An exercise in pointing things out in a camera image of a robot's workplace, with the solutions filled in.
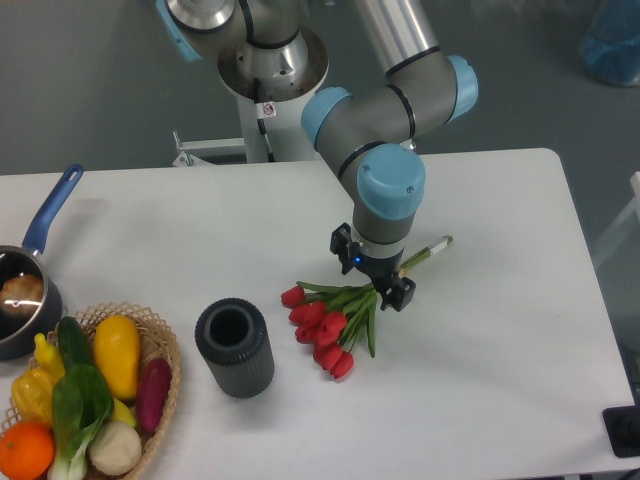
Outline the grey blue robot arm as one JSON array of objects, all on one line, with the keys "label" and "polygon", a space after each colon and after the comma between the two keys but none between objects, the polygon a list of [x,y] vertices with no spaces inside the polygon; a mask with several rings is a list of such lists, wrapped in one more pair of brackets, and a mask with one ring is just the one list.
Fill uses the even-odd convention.
[{"label": "grey blue robot arm", "polygon": [[296,1],[160,1],[171,39],[190,60],[217,64],[237,102],[248,162],[322,159],[353,201],[331,236],[344,271],[364,273],[384,307],[403,309],[414,283],[400,261],[424,195],[410,141],[468,112],[478,98],[468,62],[442,53],[417,1],[355,5],[385,85],[361,98],[325,87],[322,40]]}]

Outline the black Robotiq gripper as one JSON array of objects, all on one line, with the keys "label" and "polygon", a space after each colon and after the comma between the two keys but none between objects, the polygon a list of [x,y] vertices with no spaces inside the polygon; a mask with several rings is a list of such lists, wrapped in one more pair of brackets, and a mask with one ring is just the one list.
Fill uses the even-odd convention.
[{"label": "black Robotiq gripper", "polygon": [[416,284],[398,274],[400,253],[386,258],[374,258],[364,253],[352,255],[351,226],[347,223],[331,233],[330,251],[338,257],[342,274],[348,274],[354,267],[370,279],[380,294],[381,310],[391,308],[401,312],[412,301]]}]

